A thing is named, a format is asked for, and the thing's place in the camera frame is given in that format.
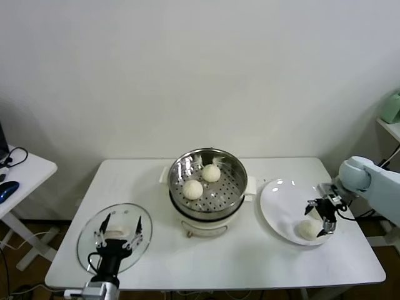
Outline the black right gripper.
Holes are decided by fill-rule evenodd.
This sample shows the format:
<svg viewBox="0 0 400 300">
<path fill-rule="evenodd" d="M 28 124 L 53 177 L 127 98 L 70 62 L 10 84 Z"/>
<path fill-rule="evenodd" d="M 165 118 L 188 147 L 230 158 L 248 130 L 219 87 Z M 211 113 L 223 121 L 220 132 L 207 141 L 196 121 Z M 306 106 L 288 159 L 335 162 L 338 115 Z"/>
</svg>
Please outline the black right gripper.
<svg viewBox="0 0 400 300">
<path fill-rule="evenodd" d="M 305 208 L 305 215 L 318 216 L 322 219 L 322 229 L 317 237 L 333 234 L 336 230 L 336 207 L 327 198 L 316 198 L 309 200 Z"/>
</svg>

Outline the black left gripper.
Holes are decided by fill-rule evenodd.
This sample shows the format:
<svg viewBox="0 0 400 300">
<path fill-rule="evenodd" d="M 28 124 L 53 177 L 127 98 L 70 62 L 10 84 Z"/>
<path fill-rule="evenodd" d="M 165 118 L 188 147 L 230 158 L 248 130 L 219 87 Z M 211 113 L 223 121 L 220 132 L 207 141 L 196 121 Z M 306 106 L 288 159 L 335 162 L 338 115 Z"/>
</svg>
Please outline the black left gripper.
<svg viewBox="0 0 400 300">
<path fill-rule="evenodd" d="M 106 229 L 110 220 L 109 213 L 101 223 L 99 230 L 94 232 L 97 254 L 101 258 L 99 267 L 95 270 L 96 274 L 92 277 L 93 281 L 117 281 L 119 267 L 123 259 L 131 255 L 143 242 L 143 226 L 141 217 L 137 222 L 134 234 L 127 238 L 127 241 L 120 239 L 105 238 Z"/>
</svg>

